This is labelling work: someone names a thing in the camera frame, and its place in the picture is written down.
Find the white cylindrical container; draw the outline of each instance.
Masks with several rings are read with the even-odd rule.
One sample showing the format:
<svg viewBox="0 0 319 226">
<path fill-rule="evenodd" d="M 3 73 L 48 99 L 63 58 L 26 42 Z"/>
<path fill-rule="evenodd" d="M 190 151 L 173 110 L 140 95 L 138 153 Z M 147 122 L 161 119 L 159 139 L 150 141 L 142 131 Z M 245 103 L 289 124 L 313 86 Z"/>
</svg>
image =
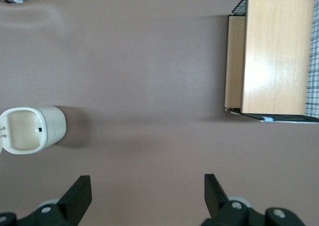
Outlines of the white cylindrical container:
<svg viewBox="0 0 319 226">
<path fill-rule="evenodd" d="M 0 115 L 0 148 L 32 154 L 61 140 L 66 133 L 63 112 L 54 106 L 19 107 Z"/>
</svg>

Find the tabletop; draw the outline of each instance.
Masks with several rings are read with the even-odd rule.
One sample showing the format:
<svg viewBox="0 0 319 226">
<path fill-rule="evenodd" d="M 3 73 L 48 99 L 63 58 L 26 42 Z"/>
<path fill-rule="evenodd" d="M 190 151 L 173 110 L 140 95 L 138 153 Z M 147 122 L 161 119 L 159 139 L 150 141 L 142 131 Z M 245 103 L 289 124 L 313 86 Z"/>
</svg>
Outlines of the tabletop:
<svg viewBox="0 0 319 226">
<path fill-rule="evenodd" d="M 0 110 L 55 105 L 67 135 L 0 154 L 0 212 L 23 217 L 90 175 L 80 225 L 195 226 L 204 174 L 257 211 L 319 215 L 319 126 L 225 112 L 228 15 L 240 0 L 0 3 Z"/>
</svg>

